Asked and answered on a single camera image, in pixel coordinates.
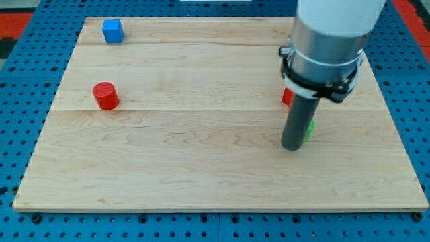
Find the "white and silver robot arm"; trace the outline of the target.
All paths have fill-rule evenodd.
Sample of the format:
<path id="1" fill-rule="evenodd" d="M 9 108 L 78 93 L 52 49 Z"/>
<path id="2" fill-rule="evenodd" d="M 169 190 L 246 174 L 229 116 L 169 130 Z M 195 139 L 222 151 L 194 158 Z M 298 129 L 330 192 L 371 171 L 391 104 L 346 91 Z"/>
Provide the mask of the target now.
<path id="1" fill-rule="evenodd" d="M 363 48 L 385 0 L 298 0 L 279 50 L 284 83 L 307 99 L 342 102 L 359 81 Z"/>

